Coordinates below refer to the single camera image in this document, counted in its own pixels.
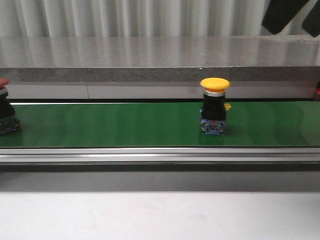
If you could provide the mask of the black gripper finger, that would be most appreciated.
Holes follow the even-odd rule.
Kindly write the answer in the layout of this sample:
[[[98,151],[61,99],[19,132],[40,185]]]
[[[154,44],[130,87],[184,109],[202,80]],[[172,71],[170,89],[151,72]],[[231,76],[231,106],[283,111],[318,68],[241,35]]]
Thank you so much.
[[[271,34],[280,33],[309,0],[271,0],[261,25]]]
[[[302,23],[302,29],[312,37],[320,35],[320,5],[315,4]]]

